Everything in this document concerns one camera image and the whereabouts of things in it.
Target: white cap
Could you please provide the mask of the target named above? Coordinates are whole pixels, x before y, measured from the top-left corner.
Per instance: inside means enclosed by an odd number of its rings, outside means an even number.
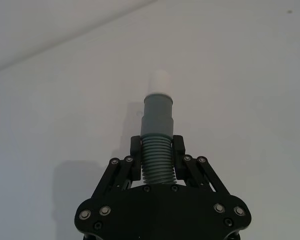
[[[164,70],[154,71],[150,75],[147,96],[150,94],[165,94],[171,98],[171,78]]]

